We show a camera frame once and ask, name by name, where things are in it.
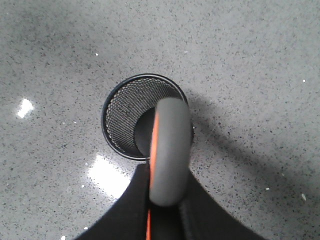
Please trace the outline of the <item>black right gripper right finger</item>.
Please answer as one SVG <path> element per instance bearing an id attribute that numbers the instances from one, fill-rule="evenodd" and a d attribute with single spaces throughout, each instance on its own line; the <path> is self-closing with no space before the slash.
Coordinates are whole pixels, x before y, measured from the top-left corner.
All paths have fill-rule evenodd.
<path id="1" fill-rule="evenodd" d="M 152 240 L 263 240 L 225 211 L 190 172 L 184 198 L 171 207 L 152 206 Z"/>

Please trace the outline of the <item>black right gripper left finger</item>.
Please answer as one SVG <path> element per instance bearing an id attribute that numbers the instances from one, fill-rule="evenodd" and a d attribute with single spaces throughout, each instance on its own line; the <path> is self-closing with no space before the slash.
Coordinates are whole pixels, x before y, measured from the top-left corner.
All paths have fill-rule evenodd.
<path id="1" fill-rule="evenodd" d="M 112 207 L 77 240 L 145 240 L 149 207 L 149 165 L 139 164 Z"/>

